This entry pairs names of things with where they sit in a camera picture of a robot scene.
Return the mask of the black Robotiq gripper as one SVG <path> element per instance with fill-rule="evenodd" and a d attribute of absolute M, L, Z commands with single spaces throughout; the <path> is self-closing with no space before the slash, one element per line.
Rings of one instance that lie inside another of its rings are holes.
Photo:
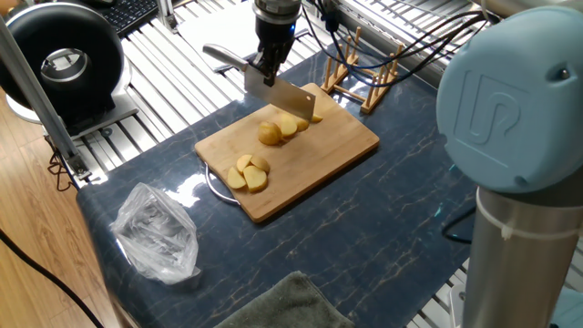
<path fill-rule="evenodd" d="M 263 83 L 272 87 L 276 73 L 286 60 L 294 41 L 296 23 L 274 24 L 256 19 L 255 32 L 260 40 L 257 56 L 252 61 L 252 66 L 263 75 Z"/>

